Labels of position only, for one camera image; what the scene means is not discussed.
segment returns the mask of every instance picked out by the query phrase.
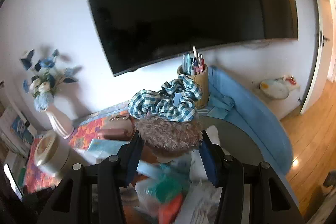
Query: wooden floor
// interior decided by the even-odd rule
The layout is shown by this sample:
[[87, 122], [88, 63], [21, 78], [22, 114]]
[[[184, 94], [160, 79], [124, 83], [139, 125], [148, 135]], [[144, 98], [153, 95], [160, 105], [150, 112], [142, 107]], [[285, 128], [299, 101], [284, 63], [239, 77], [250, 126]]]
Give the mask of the wooden floor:
[[328, 172], [336, 169], [336, 83], [326, 82], [320, 99], [304, 115], [300, 108], [281, 120], [293, 145], [294, 161], [286, 175], [309, 219], [323, 201], [321, 187]]

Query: white flower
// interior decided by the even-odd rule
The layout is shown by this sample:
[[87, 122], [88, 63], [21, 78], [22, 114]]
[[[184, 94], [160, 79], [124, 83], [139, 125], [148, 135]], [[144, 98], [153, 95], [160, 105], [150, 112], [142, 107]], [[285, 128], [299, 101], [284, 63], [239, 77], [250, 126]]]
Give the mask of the white flower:
[[40, 78], [37, 78], [37, 79], [35, 79], [35, 80], [31, 83], [29, 89], [30, 89], [30, 90], [34, 90], [34, 89], [37, 88], [39, 85], [41, 85], [41, 79], [40, 79]]
[[39, 93], [44, 93], [50, 90], [50, 84], [48, 82], [44, 82], [39, 87]]

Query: door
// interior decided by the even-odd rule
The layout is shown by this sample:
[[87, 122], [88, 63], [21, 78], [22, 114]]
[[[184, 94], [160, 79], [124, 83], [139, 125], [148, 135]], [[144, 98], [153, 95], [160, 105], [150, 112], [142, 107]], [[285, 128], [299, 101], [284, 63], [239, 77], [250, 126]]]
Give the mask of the door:
[[319, 48], [316, 67], [308, 91], [307, 98], [301, 109], [301, 114], [306, 112], [321, 96], [327, 80], [333, 40], [333, 21], [330, 0], [317, 0], [319, 13]]

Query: black tv screen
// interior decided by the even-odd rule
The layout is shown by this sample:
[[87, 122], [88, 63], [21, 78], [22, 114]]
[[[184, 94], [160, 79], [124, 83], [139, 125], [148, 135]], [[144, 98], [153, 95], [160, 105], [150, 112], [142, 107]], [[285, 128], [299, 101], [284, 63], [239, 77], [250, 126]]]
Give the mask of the black tv screen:
[[[114, 75], [196, 48], [274, 38], [265, 30], [264, 0], [89, 0]], [[277, 38], [295, 37], [293, 11], [282, 1]]]

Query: blue flower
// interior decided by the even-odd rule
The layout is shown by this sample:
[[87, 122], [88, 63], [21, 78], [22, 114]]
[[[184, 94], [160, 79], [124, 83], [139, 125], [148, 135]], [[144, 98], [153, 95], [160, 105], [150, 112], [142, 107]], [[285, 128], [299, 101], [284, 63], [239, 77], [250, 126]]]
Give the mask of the blue flower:
[[52, 67], [55, 66], [55, 62], [53, 61], [53, 58], [48, 57], [48, 58], [43, 59], [43, 60], [40, 62], [40, 65], [41, 65], [43, 68], [51, 69]]
[[66, 69], [64, 70], [64, 76], [65, 76], [65, 77], [71, 77], [71, 76], [74, 75], [74, 73], [75, 73], [75, 70], [74, 70], [74, 69], [66, 68]]
[[59, 51], [58, 49], [55, 49], [54, 52], [52, 53], [53, 57], [59, 56]]
[[44, 92], [38, 95], [34, 100], [34, 107], [37, 112], [46, 110], [54, 102], [54, 97], [50, 92]]
[[25, 58], [20, 59], [25, 70], [29, 70], [30, 67], [32, 66], [33, 55], [34, 55], [34, 50], [31, 50]]
[[23, 89], [26, 93], [29, 92], [28, 81], [26, 79], [23, 81]]

